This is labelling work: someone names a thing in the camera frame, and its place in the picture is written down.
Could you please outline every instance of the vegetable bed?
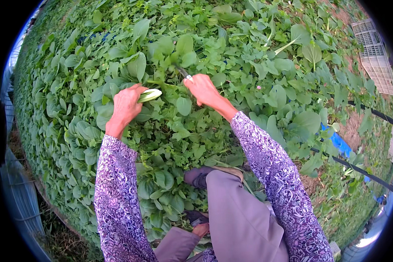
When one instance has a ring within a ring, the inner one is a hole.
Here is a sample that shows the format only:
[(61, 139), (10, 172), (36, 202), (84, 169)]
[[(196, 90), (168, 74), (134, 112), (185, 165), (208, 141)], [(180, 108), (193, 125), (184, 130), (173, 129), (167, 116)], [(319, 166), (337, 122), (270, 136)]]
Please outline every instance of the vegetable bed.
[[(372, 107), (381, 99), (357, 66), (348, 69), (346, 57), (356, 57), (361, 46), (330, 6), (313, 0), (50, 1), (40, 18), (16, 65), (21, 138), (52, 203), (96, 245), (97, 160), (120, 90), (142, 82), (162, 91), (144, 102), (122, 138), (139, 152), (138, 196), (150, 242), (172, 225), (190, 229), (184, 209), (207, 211), (206, 191), (183, 183), (183, 170), (244, 164), (229, 123), (196, 105), (173, 63), (191, 75), (210, 75), (223, 96), (302, 165), (301, 174), (317, 177), (324, 163), (337, 169), (334, 178), (344, 180), (336, 199), (362, 186), (363, 176), (344, 174), (322, 152), (337, 155), (329, 137), (346, 124), (348, 97)], [(375, 121), (366, 111), (359, 133)], [(321, 123), (330, 132), (320, 131)], [(361, 165), (364, 155), (350, 161)], [(246, 189), (263, 200), (262, 186), (250, 173), (245, 178)]]

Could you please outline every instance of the irrigation hose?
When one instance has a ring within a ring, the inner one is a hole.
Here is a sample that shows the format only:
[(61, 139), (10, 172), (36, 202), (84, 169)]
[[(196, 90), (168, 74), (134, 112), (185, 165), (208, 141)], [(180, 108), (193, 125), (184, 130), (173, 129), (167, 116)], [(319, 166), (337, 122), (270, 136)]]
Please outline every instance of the irrigation hose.
[[(310, 150), (312, 150), (313, 152), (319, 153), (319, 150), (316, 149), (316, 148), (310, 148)], [(323, 152), (323, 154), (324, 154), (325, 156), (329, 157), (329, 154), (327, 154), (327, 153), (325, 153), (325, 152)], [(351, 165), (351, 163), (349, 163), (349, 162), (347, 162), (347, 161), (345, 161), (345, 160), (339, 159), (339, 158), (337, 158), (337, 157), (335, 157), (335, 156), (332, 156), (332, 158), (333, 158), (333, 160), (335, 160), (336, 162), (341, 163), (342, 165), (345, 165), (345, 166), (347, 166), (347, 167), (352, 168), (353, 170), (355, 170), (355, 171), (357, 171), (357, 172), (359, 172), (359, 173), (361, 173), (361, 174), (363, 174), (363, 175), (369, 177), (371, 180), (376, 181), (376, 182), (379, 183), (380, 185), (384, 186), (385, 188), (387, 188), (388, 190), (390, 190), (390, 191), (393, 192), (393, 185), (390, 185), (389, 183), (385, 182), (384, 180), (378, 178), (377, 176), (371, 175), (371, 174), (369, 174), (367, 171), (365, 171), (365, 170), (363, 170), (363, 169), (361, 169), (361, 168), (359, 168), (359, 167), (357, 167), (357, 166), (355, 166), (355, 165)]]

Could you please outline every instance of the shoe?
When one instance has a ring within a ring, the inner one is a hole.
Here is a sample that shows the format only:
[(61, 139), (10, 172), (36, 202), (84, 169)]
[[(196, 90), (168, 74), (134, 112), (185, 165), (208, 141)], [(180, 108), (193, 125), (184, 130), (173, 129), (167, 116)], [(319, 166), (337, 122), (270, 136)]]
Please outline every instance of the shoe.
[(185, 172), (183, 181), (195, 188), (207, 189), (207, 182), (205, 181), (207, 175), (214, 170), (220, 170), (231, 175), (237, 176), (240, 182), (243, 181), (243, 173), (235, 168), (223, 167), (223, 166), (202, 166), (200, 168), (193, 168)]
[(189, 223), (191, 226), (195, 227), (200, 224), (209, 223), (208, 217), (204, 216), (201, 212), (192, 210), (188, 211), (185, 210), (184, 213), (186, 214), (187, 218), (189, 219)]

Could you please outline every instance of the knee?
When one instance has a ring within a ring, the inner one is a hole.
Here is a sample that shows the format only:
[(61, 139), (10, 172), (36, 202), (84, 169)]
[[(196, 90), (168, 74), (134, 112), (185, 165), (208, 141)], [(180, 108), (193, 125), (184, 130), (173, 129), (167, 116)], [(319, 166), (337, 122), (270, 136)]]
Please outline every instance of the knee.
[(234, 184), (236, 182), (239, 183), (239, 178), (231, 175), (229, 173), (220, 171), (220, 170), (213, 170), (208, 173), (205, 181), (207, 182), (208, 186), (225, 186), (227, 184)]

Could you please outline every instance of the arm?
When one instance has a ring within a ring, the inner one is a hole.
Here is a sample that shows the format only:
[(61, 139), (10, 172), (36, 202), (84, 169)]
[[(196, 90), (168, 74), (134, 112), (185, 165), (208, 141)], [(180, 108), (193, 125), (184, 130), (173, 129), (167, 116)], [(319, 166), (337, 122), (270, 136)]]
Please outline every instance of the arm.
[(288, 245), (290, 261), (333, 261), (329, 243), (313, 213), (297, 168), (283, 148), (224, 97), (206, 75), (184, 84), (199, 105), (214, 108), (239, 138), (252, 171), (265, 186)]
[(124, 89), (114, 97), (114, 114), (106, 124), (95, 185), (100, 245), (106, 261), (157, 261), (141, 219), (136, 192), (136, 152), (119, 139), (141, 111), (136, 103), (144, 87)]

